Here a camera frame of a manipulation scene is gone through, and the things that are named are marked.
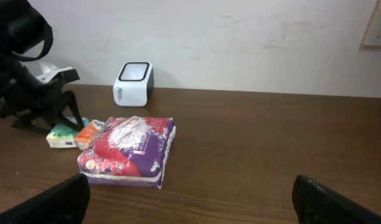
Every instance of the white object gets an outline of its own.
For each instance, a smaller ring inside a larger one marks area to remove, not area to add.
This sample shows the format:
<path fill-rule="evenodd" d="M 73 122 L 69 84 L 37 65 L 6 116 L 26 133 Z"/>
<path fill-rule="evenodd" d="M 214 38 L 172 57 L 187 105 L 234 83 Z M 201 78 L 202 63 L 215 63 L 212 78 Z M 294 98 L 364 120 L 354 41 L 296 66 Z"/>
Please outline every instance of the white object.
<path fill-rule="evenodd" d="M 113 97 L 119 106 L 144 106 L 151 96 L 153 85 L 151 63 L 128 62 L 121 68 L 113 85 Z"/>
<path fill-rule="evenodd" d="M 381 0 L 376 5 L 363 44 L 367 46 L 381 46 Z"/>
<path fill-rule="evenodd" d="M 43 84 L 51 81 L 59 72 L 64 72 L 67 70 L 72 70 L 72 67 L 57 68 L 54 64 L 48 62 L 40 62 L 40 68 L 42 70 L 42 75 L 37 76 L 36 78 Z"/>

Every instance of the black camera strap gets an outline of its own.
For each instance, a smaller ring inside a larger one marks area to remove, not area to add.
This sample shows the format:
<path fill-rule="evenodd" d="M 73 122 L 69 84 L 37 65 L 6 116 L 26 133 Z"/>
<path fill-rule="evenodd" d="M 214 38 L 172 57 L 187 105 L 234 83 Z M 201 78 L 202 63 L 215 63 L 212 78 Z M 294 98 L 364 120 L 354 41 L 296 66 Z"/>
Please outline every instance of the black camera strap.
<path fill-rule="evenodd" d="M 47 21 L 44 18 L 42 18 L 42 20 L 44 21 L 43 22 L 44 46 L 42 47 L 40 55 L 38 55 L 37 57 L 26 57 L 26 56 L 22 56 L 22 55 L 12 53 L 12 56 L 14 58 L 16 58 L 18 61 L 32 62 L 32 61 L 38 60 L 38 59 L 46 56 L 47 53 L 49 52 L 49 50 L 51 49 L 52 43 L 54 42 L 54 36 L 52 34 L 52 27 L 47 23 Z"/>

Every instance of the white wall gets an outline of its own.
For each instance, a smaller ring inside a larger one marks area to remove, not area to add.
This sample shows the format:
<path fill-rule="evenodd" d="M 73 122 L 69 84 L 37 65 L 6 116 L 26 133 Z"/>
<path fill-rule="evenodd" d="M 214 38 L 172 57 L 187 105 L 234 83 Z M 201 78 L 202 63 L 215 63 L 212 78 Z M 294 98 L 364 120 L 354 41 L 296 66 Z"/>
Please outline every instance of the white wall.
<path fill-rule="evenodd" d="M 146 60 L 160 87 L 381 97 L 381 51 L 360 49 L 376 0 L 30 2 L 81 84 Z"/>

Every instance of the wooden table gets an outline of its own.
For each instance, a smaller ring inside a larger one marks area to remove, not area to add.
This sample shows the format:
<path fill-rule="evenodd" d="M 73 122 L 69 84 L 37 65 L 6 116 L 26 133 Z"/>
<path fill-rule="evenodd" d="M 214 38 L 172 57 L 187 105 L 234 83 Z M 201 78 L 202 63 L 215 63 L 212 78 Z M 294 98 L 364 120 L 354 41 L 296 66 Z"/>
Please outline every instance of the wooden table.
<path fill-rule="evenodd" d="M 381 99 L 157 88 L 144 108 L 72 85 L 82 116 L 173 117 L 162 190 L 92 185 L 84 223 L 297 223 L 307 174 L 381 214 Z M 78 149 L 0 119 L 0 212 L 78 173 Z"/>

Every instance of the plastic packaging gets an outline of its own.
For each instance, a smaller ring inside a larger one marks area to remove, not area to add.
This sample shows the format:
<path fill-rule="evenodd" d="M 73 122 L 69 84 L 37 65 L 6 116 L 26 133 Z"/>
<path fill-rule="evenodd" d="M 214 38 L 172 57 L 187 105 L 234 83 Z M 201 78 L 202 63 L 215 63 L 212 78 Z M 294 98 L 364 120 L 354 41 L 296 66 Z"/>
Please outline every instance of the plastic packaging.
<path fill-rule="evenodd" d="M 172 118 L 109 118 L 78 157 L 92 184 L 160 189 L 171 143 Z"/>

